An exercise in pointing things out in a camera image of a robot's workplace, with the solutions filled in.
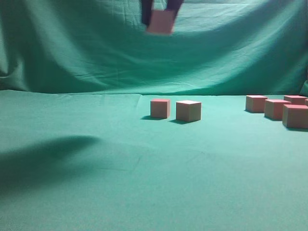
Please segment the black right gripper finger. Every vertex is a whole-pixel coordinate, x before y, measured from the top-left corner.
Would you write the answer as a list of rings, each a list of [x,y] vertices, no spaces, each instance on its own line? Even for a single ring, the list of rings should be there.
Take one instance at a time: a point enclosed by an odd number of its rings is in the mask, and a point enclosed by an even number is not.
[[[183,0],[168,0],[165,9],[166,31],[172,31],[178,12],[183,4]]]
[[[141,22],[148,26],[152,15],[153,0],[140,0],[141,5]]]

